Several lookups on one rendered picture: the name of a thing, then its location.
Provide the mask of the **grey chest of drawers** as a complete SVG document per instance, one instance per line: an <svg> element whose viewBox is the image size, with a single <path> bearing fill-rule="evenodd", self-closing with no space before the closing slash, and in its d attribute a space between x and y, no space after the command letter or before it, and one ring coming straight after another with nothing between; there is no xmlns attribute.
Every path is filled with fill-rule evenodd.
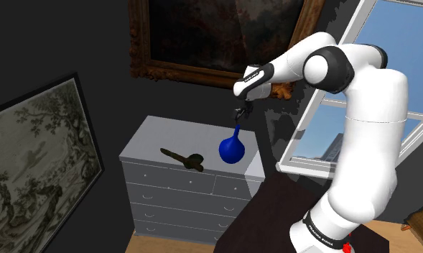
<svg viewBox="0 0 423 253"><path fill-rule="evenodd" d="M236 164L218 147L234 130L148 116L119 155L135 233L186 242L216 244L265 179L254 132L241 130L245 155ZM204 170L188 170L160 152L200 154Z"/></svg>

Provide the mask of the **dark brown wooden mallet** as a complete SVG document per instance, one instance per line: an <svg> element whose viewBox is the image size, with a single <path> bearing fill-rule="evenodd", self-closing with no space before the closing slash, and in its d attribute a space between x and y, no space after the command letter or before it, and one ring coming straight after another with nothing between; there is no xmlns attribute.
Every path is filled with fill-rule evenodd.
<svg viewBox="0 0 423 253"><path fill-rule="evenodd" d="M160 148L160 152L166 156L169 156L181 162L184 165L184 167L187 168L188 170L194 169L194 170L197 170L198 172L202 172L204 170L204 167L202 165L204 158L200 154L191 154L188 157L183 157L182 155L171 152L168 149L164 149L164 148Z"/></svg>

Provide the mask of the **gilt-framed dark painting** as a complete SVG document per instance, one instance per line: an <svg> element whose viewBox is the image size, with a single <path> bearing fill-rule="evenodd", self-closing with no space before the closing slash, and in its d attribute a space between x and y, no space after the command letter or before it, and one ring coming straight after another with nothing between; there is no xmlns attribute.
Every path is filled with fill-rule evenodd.
<svg viewBox="0 0 423 253"><path fill-rule="evenodd" d="M231 89L311 35L327 0L128 0L130 74Z"/></svg>

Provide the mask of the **black-framed landscape print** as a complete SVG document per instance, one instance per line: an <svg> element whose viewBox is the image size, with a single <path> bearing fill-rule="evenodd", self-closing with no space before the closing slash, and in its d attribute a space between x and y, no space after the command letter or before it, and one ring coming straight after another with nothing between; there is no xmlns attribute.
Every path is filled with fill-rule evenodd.
<svg viewBox="0 0 423 253"><path fill-rule="evenodd" d="M0 105L0 253L44 253L103 171L77 73Z"/></svg>

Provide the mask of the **blue round long-necked vase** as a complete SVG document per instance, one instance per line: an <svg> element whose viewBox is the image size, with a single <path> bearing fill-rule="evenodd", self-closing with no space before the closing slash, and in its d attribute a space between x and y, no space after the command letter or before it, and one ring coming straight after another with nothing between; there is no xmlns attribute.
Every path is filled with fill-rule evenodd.
<svg viewBox="0 0 423 253"><path fill-rule="evenodd" d="M240 125L237 124L231 137L224 139L218 148L222 161L228 164L236 164L245 155L245 146L238 138Z"/></svg>

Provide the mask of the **white-framed window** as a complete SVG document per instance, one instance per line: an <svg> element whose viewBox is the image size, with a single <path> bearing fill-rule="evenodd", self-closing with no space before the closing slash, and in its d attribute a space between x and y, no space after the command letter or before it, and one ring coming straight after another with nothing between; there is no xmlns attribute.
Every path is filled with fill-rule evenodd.
<svg viewBox="0 0 423 253"><path fill-rule="evenodd" d="M342 43L368 43L388 54L388 67L409 80L408 116L399 162L423 142L423 0L360 0ZM332 178L340 149L346 101L315 91L276 168L283 173Z"/></svg>

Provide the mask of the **dark robot stand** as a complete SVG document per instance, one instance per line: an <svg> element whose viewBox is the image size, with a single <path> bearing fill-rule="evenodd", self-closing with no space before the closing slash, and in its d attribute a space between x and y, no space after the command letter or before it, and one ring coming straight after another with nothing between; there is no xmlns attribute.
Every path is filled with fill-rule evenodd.
<svg viewBox="0 0 423 253"><path fill-rule="evenodd" d="M219 238L213 253L296 253L289 238L290 226L303 219L330 187L274 172Z"/></svg>

